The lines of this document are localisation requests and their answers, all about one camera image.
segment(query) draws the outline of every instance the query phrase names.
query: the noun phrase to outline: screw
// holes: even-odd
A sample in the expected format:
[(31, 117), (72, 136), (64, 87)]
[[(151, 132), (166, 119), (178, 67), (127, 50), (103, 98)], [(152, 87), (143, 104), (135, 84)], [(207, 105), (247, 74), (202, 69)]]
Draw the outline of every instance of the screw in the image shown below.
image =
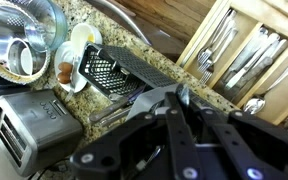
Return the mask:
[(171, 113), (172, 113), (172, 114), (177, 114), (177, 113), (178, 113), (178, 111), (177, 111), (177, 110), (175, 110), (175, 109), (173, 109), (173, 110), (171, 111)]
[(213, 114), (213, 111), (207, 110), (207, 111), (206, 111), (206, 114)]
[(198, 173), (194, 168), (187, 167), (183, 170), (183, 175), (186, 179), (196, 179)]
[(94, 159), (93, 154), (85, 154), (84, 156), (82, 156), (81, 161), (82, 163), (86, 164), (92, 162), (93, 159)]
[(264, 178), (262, 172), (254, 168), (247, 169), (247, 175), (253, 180), (262, 180)]
[(145, 115), (145, 119), (152, 119), (152, 118), (153, 118), (153, 116), (151, 114), (146, 114)]
[(238, 112), (235, 112), (235, 115), (236, 115), (236, 116), (239, 116), (239, 117), (242, 117), (242, 116), (243, 116), (243, 113), (241, 113), (241, 112), (238, 111)]

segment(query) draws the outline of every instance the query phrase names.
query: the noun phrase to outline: granite countertop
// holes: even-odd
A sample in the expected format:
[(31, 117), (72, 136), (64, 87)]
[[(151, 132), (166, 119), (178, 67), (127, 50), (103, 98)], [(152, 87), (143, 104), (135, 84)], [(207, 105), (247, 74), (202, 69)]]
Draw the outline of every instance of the granite countertop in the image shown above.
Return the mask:
[[(191, 90), (193, 90), (197, 95), (225, 113), (236, 109), (232, 103), (207, 86), (201, 85), (192, 75), (186, 73), (182, 68), (176, 66), (162, 54), (143, 43), (139, 38), (122, 28), (119, 24), (92, 7), (86, 1), (53, 0), (53, 2), (61, 7), (66, 15), (69, 26), (67, 40), (70, 37), (72, 28), (78, 23), (86, 22), (92, 24), (101, 32), (103, 36), (103, 44), (129, 49), (135, 55), (158, 68), (161, 72), (175, 79), (177, 82), (188, 84)], [(55, 52), (52, 52), (52, 58), (47, 72), (40, 79), (30, 85), (36, 90), (44, 88), (53, 89), (55, 95), (64, 103), (64, 99), (68, 92), (66, 92), (56, 80), (54, 71), (54, 54)], [(68, 103), (65, 103), (66, 108), (84, 126), (84, 137), (79, 148), (97, 139), (105, 131), (105, 129), (89, 125), (86, 120), (92, 112), (100, 111), (109, 104), (110, 101), (104, 95), (90, 87), (90, 85), (87, 85), (82, 91), (74, 94), (73, 98)], [(48, 178), (63, 179), (63, 175), (48, 172), (45, 174), (44, 179)]]

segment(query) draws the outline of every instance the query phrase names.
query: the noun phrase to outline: stainless steel toaster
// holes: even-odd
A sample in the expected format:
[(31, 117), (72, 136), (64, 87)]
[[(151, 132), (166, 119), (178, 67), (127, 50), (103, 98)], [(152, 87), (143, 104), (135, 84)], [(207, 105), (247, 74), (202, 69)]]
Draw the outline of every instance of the stainless steel toaster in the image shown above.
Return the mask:
[(70, 155), (81, 136), (52, 90), (0, 96), (0, 147), (23, 177)]

